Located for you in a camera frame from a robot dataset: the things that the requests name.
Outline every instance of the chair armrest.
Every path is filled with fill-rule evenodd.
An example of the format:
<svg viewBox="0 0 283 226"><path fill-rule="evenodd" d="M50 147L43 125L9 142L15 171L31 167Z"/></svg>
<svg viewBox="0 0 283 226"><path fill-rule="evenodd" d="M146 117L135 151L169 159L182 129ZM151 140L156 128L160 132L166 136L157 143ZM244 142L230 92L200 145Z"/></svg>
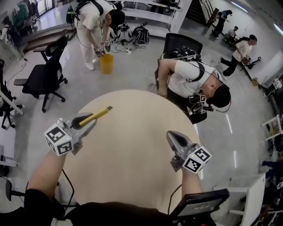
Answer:
<svg viewBox="0 0 283 226"><path fill-rule="evenodd" d="M34 49L34 53L37 53L37 52L45 52L45 51L46 51L46 46L43 46L43 47L39 47L39 48Z"/></svg>
<svg viewBox="0 0 283 226"><path fill-rule="evenodd" d="M15 86L23 86L26 83L27 83L27 79L15 79L14 80Z"/></svg>

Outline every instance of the white shelf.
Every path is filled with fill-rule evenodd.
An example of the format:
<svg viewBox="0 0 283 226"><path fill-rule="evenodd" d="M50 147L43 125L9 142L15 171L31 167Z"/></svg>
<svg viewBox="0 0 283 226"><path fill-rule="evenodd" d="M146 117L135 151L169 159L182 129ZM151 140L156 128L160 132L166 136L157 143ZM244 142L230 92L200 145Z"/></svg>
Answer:
<svg viewBox="0 0 283 226"><path fill-rule="evenodd" d="M169 24L173 23L173 18L171 16L165 16L163 14L159 14L155 12L149 12L140 9L129 9L129 8L127 8L127 10L123 10L123 12L125 13L126 16L151 19Z"/></svg>
<svg viewBox="0 0 283 226"><path fill-rule="evenodd" d="M140 26L139 23L128 23L128 22L127 22L127 25L131 28L131 31L133 31L136 27ZM170 33L170 31L164 27L146 25L145 28L149 31L149 34L153 36L164 38L166 37L167 33Z"/></svg>
<svg viewBox="0 0 283 226"><path fill-rule="evenodd" d="M161 7L164 7L164 8L168 8L167 5L159 4L159 3L156 3L152 0L124 0L124 2L144 3L144 4L157 5L157 6L161 6Z"/></svg>

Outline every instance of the hand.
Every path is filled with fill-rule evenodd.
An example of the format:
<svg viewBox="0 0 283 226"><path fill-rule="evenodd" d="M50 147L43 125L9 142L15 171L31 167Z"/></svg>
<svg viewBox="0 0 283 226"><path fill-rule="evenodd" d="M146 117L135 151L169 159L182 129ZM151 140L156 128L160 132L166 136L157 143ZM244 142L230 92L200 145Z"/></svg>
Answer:
<svg viewBox="0 0 283 226"><path fill-rule="evenodd" d="M167 98L167 90L166 90L166 88L159 88L158 89L158 95L162 96L164 98Z"/></svg>

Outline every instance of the yellow bucket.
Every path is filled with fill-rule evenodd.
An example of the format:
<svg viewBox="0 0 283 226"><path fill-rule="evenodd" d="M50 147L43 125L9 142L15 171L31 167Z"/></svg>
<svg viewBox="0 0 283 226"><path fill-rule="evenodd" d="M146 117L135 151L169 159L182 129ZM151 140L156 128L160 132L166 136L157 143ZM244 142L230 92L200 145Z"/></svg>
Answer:
<svg viewBox="0 0 283 226"><path fill-rule="evenodd" d="M110 75L113 69L113 56L111 54L104 54L99 58L99 63L102 69L102 73Z"/></svg>

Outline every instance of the tiled floor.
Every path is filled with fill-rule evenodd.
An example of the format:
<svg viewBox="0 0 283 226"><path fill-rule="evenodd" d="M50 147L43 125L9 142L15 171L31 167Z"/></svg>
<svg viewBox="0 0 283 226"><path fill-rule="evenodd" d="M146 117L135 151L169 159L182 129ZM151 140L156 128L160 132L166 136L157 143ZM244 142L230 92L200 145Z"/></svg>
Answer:
<svg viewBox="0 0 283 226"><path fill-rule="evenodd" d="M201 26L185 21L181 34L198 39L203 43L202 59L217 67L220 56L231 57L229 48L219 40L211 40L209 32ZM90 72L81 58L79 42L75 38L70 41L63 52L61 64L63 74L69 80L58 90L66 98L62 103L57 97L50 98L47 112L41 112L43 97L39 100L31 95L23 94L21 87L13 85L14 79L27 78L36 64L43 64L39 53L29 52L26 68L8 84L17 102L26 106L24 116L17 120L16 160L19 167L11 171L13 186L24 191L27 181L39 161L47 153L44 131L57 118L78 112L91 100L105 93L121 89L150 90L157 58L163 51L164 40L151 38L145 49L133 51L131 55L113 53L115 63L112 75L102 75L99 67ZM24 62L15 62L6 70L4 79L8 80L21 69ZM232 104L227 113L209 112L208 118L198 124L199 137L213 155L203 171L202 184L206 191L222 180L236 175L252 175L258 173L258 162L267 158L267 147L264 142L266 132L260 124L273 117L272 109L257 87L252 86L249 78L237 68L226 84L230 87ZM4 194L4 179L0 178L0 212L9 212L22 205L17 197L8 202Z"/></svg>

